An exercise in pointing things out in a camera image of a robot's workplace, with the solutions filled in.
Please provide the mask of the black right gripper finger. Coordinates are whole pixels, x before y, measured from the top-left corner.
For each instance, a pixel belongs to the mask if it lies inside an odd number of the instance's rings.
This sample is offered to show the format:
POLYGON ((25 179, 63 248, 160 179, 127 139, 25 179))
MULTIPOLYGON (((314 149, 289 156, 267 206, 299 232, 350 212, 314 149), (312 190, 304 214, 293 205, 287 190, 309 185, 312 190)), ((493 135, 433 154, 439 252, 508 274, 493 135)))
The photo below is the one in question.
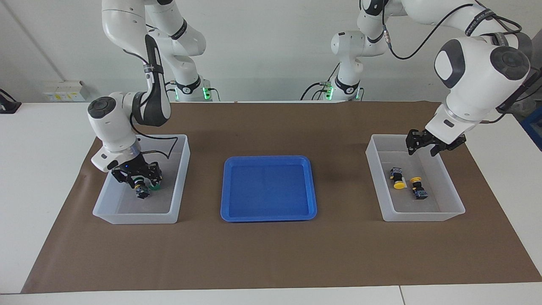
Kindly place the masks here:
POLYGON ((136 183, 131 172, 112 172, 112 176, 120 183, 127 183, 131 189, 136 188, 136 183))
POLYGON ((150 181, 150 187, 160 187, 163 174, 158 162, 147 164, 147 179, 150 181))

